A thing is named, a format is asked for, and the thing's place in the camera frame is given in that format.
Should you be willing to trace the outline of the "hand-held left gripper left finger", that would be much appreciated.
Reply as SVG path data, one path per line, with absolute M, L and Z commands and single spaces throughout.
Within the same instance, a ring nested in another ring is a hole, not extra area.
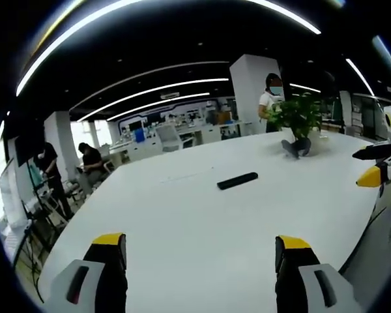
M 126 235 L 97 237 L 51 283 L 50 312 L 125 312 Z

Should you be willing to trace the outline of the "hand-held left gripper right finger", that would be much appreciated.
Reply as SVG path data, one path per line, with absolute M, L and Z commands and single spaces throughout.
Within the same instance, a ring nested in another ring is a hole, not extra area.
M 300 238 L 276 237 L 278 312 L 362 312 L 352 285 Z

